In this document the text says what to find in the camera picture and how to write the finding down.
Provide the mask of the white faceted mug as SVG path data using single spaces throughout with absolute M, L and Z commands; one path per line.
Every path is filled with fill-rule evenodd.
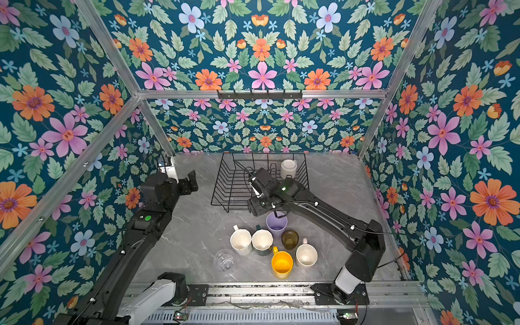
M 234 232 L 230 237 L 230 244 L 232 248 L 239 255 L 245 256 L 252 252 L 252 235 L 250 231 L 239 228 L 237 225 L 233 226 Z

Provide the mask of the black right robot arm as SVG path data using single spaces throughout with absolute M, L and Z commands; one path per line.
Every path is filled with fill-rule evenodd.
M 334 299 L 348 303 L 361 283 L 371 282 L 386 251 L 382 225 L 364 222 L 319 199 L 293 178 L 278 180 L 264 168 L 249 175 L 254 195 L 247 201 L 254 216 L 270 211 L 296 213 L 333 235 L 351 252 L 331 284 Z

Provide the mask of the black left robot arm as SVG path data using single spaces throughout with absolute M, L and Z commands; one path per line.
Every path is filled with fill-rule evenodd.
M 122 242 L 93 288 L 54 324 L 129 324 L 133 318 L 119 310 L 124 294 L 142 261 L 161 239 L 181 196 L 196 192 L 196 172 L 176 180 L 154 173 L 141 186 L 144 205 L 125 227 Z

